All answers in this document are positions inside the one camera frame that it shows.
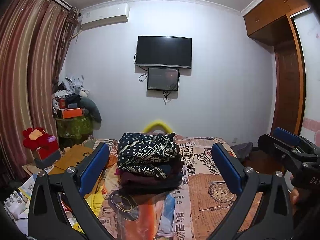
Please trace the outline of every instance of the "orange box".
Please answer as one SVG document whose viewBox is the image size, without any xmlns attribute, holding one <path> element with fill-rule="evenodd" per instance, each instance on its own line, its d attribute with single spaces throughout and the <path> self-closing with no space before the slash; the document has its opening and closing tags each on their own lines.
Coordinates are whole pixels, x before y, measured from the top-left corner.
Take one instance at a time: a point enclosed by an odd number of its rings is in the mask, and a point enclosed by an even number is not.
<svg viewBox="0 0 320 240">
<path fill-rule="evenodd" d="M 82 108 L 58 110 L 58 117 L 66 119 L 82 116 Z"/>
</svg>

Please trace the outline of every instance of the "air conditioner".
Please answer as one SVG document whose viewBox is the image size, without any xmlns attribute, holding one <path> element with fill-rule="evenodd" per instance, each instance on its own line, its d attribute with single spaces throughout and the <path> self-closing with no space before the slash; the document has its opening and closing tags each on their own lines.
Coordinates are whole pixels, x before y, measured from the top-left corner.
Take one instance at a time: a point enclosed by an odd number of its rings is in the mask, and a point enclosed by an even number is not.
<svg viewBox="0 0 320 240">
<path fill-rule="evenodd" d="M 88 30 L 109 24 L 125 23 L 128 21 L 129 10 L 129 4 L 122 3 L 85 12 L 81 28 L 82 30 Z"/>
</svg>

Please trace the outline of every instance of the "wire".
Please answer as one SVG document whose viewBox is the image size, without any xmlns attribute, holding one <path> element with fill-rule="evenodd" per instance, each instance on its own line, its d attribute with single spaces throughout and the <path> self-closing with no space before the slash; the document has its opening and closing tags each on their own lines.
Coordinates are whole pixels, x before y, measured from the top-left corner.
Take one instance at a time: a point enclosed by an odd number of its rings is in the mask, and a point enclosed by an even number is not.
<svg viewBox="0 0 320 240">
<path fill-rule="evenodd" d="M 136 59 L 137 59 L 137 53 L 136 54 L 134 54 L 134 57 L 133 57 L 133 63 L 134 63 L 134 65 L 136 66 Z M 148 70 L 147 69 L 144 69 L 143 67 L 141 67 L 141 66 L 138 66 L 139 68 L 141 68 L 141 69 L 143 69 L 144 71 L 146 71 L 146 73 L 144 73 L 144 74 L 142 74 L 141 76 L 139 76 L 139 81 L 140 82 L 143 82 L 143 81 L 145 81 L 146 79 L 147 79 L 147 77 L 148 77 Z"/>
<path fill-rule="evenodd" d="M 171 90 L 163 90 L 163 96 L 164 96 L 164 103 L 165 104 L 167 104 L 168 96 L 171 94 L 172 91 L 175 90 L 176 86 L 179 87 L 179 84 L 180 84 L 180 71 L 178 70 L 178 82 L 174 85 L 174 87 Z"/>
<path fill-rule="evenodd" d="M 147 79 L 147 77 L 148 77 L 148 72 L 142 74 L 141 76 L 139 76 L 139 81 L 140 81 L 140 82 L 143 82 L 143 81 L 145 81 L 145 80 Z"/>
</svg>

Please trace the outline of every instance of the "metal screw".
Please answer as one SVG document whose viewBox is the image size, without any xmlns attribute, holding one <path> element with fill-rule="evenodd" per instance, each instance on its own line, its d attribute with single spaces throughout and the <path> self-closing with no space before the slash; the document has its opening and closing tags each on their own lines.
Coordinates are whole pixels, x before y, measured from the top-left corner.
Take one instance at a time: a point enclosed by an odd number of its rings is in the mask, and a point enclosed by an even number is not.
<svg viewBox="0 0 320 240">
<path fill-rule="evenodd" d="M 245 172 L 247 172 L 247 173 L 253 173 L 253 172 L 254 172 L 254 169 L 251 168 L 251 167 L 246 167 L 244 170 L 245 170 Z"/>
<path fill-rule="evenodd" d="M 43 177 L 45 175 L 45 171 L 39 171 L 38 176 Z"/>
<path fill-rule="evenodd" d="M 282 176 L 283 176 L 283 174 L 282 174 L 282 172 L 281 172 L 281 171 L 276 171 L 276 176 L 278 176 L 278 177 L 282 177 Z"/>
<path fill-rule="evenodd" d="M 73 173 L 73 172 L 75 172 L 75 170 L 76 170 L 75 167 L 69 167 L 69 168 L 67 168 L 67 172 L 68 172 L 68 173 Z"/>
</svg>

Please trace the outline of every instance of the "green cloth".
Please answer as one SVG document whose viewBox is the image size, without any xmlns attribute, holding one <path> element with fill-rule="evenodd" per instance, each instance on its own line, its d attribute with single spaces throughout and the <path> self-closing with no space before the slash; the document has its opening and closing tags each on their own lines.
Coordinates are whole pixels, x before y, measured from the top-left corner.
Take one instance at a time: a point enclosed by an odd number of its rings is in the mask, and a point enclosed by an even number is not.
<svg viewBox="0 0 320 240">
<path fill-rule="evenodd" d="M 83 134 L 93 131 L 92 120 L 86 116 L 78 116 L 67 119 L 56 118 L 58 136 L 70 139 L 81 139 Z"/>
</svg>

